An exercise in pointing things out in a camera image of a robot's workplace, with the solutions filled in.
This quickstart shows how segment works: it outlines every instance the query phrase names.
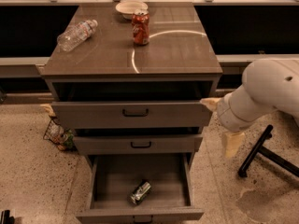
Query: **bowl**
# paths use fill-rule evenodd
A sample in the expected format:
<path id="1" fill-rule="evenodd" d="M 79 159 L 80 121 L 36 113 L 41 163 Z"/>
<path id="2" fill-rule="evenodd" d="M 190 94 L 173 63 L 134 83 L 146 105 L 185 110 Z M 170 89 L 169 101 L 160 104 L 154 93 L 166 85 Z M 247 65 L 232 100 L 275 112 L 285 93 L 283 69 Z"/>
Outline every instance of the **bowl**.
<path id="1" fill-rule="evenodd" d="M 115 8 L 125 19 L 131 20 L 137 9 L 148 9 L 148 5 L 139 1 L 125 1 L 118 3 Z"/>

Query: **floor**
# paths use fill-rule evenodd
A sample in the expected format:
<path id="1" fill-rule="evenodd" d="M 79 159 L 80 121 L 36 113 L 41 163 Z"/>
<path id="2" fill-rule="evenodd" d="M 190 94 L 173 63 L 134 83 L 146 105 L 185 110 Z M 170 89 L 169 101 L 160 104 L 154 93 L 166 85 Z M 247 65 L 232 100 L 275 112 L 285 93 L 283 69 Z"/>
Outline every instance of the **floor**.
<path id="1" fill-rule="evenodd" d="M 77 152 L 62 152 L 43 140 L 49 121 L 39 104 L 0 105 L 0 210 L 9 209 L 16 224 L 79 224 L 76 214 L 85 209 L 90 168 Z M 258 119 L 228 159 L 221 144 L 224 129 L 214 113 L 191 169 L 195 205 L 205 213 L 198 221 L 176 224 L 299 223 L 298 177 L 261 156 L 247 178 L 237 176 L 268 124 L 274 130 L 265 146 L 299 165 L 299 128 L 289 115 Z"/>

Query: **clear bottle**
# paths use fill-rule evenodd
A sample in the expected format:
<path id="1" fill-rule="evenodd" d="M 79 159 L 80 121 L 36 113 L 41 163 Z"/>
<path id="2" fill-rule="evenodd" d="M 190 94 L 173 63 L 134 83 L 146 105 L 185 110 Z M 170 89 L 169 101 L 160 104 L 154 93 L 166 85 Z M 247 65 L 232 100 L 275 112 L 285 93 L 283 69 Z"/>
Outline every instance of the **clear bottle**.
<path id="1" fill-rule="evenodd" d="M 57 37 L 59 47 L 64 51 L 71 51 L 95 33 L 97 24 L 96 20 L 81 21 Z"/>

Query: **can in drawer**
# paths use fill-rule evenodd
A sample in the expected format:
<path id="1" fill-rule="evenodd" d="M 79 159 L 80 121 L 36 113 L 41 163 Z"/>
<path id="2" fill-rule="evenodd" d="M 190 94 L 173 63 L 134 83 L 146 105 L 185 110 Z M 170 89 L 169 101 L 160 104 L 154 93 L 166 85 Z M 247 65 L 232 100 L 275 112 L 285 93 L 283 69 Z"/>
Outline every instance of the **can in drawer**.
<path id="1" fill-rule="evenodd" d="M 135 204 L 141 204 L 145 197 L 150 193 L 151 185 L 147 180 L 142 180 L 140 185 L 131 193 L 130 199 Z"/>

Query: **closed drawer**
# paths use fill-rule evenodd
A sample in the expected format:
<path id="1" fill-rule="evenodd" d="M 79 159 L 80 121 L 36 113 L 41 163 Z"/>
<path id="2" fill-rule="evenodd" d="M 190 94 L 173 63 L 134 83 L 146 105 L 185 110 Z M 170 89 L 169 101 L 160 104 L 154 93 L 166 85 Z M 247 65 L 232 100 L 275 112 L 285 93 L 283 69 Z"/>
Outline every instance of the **closed drawer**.
<path id="1" fill-rule="evenodd" d="M 71 129 L 204 127 L 211 116 L 211 112 L 199 101 L 54 102 L 52 107 L 65 128 Z"/>
<path id="2" fill-rule="evenodd" d="M 140 205 L 130 194 L 146 179 L 151 192 Z M 87 210 L 81 223 L 151 223 L 198 220 L 183 154 L 105 155 L 94 161 Z"/>
<path id="3" fill-rule="evenodd" d="M 134 153 L 184 153 L 197 152 L 202 136 L 126 136 L 126 137 L 78 137 L 74 138 L 81 155 L 134 154 Z"/>

